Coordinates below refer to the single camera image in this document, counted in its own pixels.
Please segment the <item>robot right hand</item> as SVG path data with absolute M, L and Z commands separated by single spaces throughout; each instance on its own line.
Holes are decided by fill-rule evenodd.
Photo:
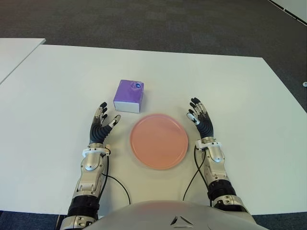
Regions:
M 191 98 L 189 104 L 192 109 L 189 109 L 189 111 L 187 112 L 187 117 L 196 126 L 201 139 L 213 137 L 213 124 L 204 104 L 196 97 Z

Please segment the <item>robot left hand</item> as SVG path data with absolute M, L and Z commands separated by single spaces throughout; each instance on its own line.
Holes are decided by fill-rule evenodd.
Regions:
M 115 116 L 112 121 L 103 125 L 104 120 L 107 118 L 107 103 L 103 102 L 97 108 L 89 133 L 89 144 L 98 143 L 103 144 L 105 138 L 110 134 L 114 126 L 118 124 L 121 119 L 120 115 Z

